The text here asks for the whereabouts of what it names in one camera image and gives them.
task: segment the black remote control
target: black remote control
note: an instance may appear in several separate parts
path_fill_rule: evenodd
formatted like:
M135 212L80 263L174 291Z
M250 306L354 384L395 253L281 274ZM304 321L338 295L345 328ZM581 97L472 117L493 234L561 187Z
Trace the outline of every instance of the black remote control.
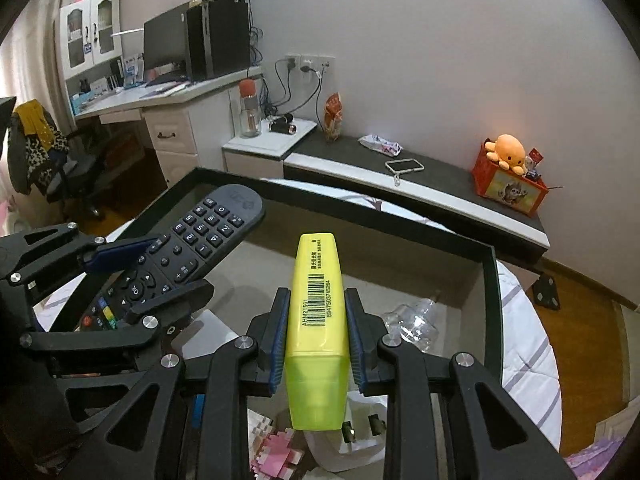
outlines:
M134 304L204 278L264 217L262 199L239 184L221 186L177 218L85 311L79 330L117 328Z

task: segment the drawer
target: drawer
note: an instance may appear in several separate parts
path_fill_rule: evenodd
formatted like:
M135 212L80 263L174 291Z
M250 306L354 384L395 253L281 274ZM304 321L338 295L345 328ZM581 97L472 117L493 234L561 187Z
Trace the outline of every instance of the drawer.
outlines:
M156 150L197 153L186 110L149 111L145 113L145 121Z
M241 153L223 150L226 170L252 178L284 178L284 167L281 160L260 156L242 155Z
M156 152L167 187L173 186L198 165L196 155L186 153Z

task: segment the red box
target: red box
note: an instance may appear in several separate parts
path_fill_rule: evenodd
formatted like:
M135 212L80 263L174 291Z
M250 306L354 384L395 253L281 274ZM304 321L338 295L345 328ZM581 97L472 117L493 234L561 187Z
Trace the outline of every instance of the red box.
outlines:
M516 211L533 216L548 193L540 178L534 182L513 171L503 170L497 163L486 158L484 142L472 172L476 183L476 193L496 202L507 205Z

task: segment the pink pixel toy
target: pink pixel toy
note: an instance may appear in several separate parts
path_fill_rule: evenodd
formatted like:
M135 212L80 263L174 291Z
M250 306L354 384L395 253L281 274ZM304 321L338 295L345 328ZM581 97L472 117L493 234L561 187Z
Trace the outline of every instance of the pink pixel toy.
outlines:
M291 478L295 471L292 466L299 464L304 455L303 451L289 447L295 433L295 430L287 428L285 431L270 434L264 439L255 460L251 462L256 480L273 478L289 480Z

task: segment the beige curtain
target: beige curtain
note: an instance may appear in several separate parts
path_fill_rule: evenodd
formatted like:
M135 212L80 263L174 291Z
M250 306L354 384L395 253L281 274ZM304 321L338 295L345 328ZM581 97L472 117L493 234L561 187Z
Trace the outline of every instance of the beige curtain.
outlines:
M37 99L63 133L71 130L66 96L58 69L56 22L60 7L73 0L30 0L0 45L0 96L17 97L17 104ZM33 227L60 220L59 208L48 204L33 187L28 196L13 190L4 156L0 160L0 202L13 195L18 211Z

